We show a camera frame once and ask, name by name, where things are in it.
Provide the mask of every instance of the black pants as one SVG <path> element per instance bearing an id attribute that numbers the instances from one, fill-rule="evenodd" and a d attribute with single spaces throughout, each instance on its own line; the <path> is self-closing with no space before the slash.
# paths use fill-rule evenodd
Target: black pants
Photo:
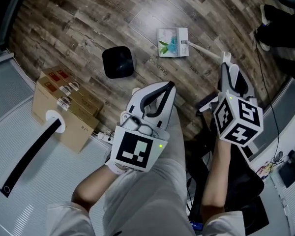
<path id="1" fill-rule="evenodd" d="M 295 14 L 265 5 L 265 17 L 272 23 L 261 25 L 256 39 L 272 47 L 295 48 Z"/>

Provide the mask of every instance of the power strip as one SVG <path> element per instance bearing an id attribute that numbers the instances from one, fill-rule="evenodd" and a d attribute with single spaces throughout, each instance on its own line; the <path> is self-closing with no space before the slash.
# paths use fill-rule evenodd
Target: power strip
<path id="1" fill-rule="evenodd" d="M 114 137 L 113 136 L 110 136 L 107 135 L 107 134 L 104 134 L 102 132 L 99 132 L 98 135 L 97 135 L 97 138 L 104 141 L 104 142 L 107 142 L 109 144 L 113 144 L 113 141 L 114 141 Z"/>

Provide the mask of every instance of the red label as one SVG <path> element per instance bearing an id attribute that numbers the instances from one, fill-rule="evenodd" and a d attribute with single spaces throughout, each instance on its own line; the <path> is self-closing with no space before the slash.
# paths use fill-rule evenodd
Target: red label
<path id="1" fill-rule="evenodd" d="M 49 76 L 56 82 L 60 80 L 60 78 L 55 73 L 49 73 Z"/>
<path id="2" fill-rule="evenodd" d="M 64 79 L 68 78 L 69 76 L 62 70 L 57 71 Z"/>
<path id="3" fill-rule="evenodd" d="M 54 92 L 54 91 L 57 90 L 57 88 L 55 88 L 54 85 L 51 84 L 50 82 L 46 82 L 44 85 L 45 85 L 46 88 L 48 88 L 51 92 Z"/>

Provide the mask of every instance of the wooden floor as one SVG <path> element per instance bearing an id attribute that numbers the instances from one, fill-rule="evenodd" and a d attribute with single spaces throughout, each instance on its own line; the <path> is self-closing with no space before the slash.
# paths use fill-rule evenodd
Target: wooden floor
<path id="1" fill-rule="evenodd" d="M 190 48 L 187 58 L 159 58 L 156 29 L 188 27 L 189 40 L 217 54 L 230 51 L 267 103 L 253 31 L 259 6 L 273 0 L 24 0 L 9 40 L 10 50 L 33 79 L 42 69 L 63 64 L 95 92 L 105 106 L 101 130 L 114 129 L 135 87 L 173 81 L 185 139 L 201 129 L 195 104 L 216 91 L 219 65 Z M 136 55 L 133 76 L 108 79 L 102 53 L 127 46 Z M 272 55 L 261 51 L 265 82 L 273 97 L 285 80 Z"/>

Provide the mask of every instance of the white sleeve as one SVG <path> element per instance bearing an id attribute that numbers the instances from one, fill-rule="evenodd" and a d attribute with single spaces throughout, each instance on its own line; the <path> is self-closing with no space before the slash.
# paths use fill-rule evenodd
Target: white sleeve
<path id="1" fill-rule="evenodd" d="M 47 236 L 95 236 L 88 212 L 72 202 L 48 206 L 46 227 Z"/>
<path id="2" fill-rule="evenodd" d="M 203 228 L 203 236 L 245 236 L 241 211 L 231 211 L 211 217 Z"/>

